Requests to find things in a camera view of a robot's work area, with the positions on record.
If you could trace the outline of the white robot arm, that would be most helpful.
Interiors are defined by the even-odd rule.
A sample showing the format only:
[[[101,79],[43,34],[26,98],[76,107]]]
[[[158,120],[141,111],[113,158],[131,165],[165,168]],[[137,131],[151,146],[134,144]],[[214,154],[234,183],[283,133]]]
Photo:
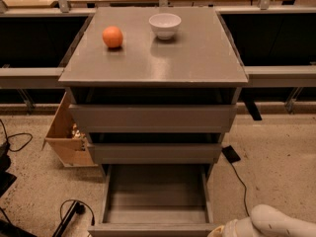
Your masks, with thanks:
[[[316,237],[316,224],[259,204],[253,207],[248,217],[216,227],[207,237]]]

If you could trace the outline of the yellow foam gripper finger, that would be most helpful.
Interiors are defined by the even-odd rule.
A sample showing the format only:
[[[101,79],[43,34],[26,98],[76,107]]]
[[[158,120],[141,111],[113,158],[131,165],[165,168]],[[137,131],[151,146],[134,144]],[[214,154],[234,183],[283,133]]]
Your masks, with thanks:
[[[223,232],[224,226],[218,226],[215,229],[213,229],[207,237],[222,237],[222,232]]]

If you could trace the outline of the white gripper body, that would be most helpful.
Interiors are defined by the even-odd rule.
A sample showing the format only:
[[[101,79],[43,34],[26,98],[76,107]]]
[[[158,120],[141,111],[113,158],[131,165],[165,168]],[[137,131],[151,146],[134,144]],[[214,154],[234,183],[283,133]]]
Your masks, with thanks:
[[[253,225],[250,218],[231,220],[223,228],[223,237],[253,237]]]

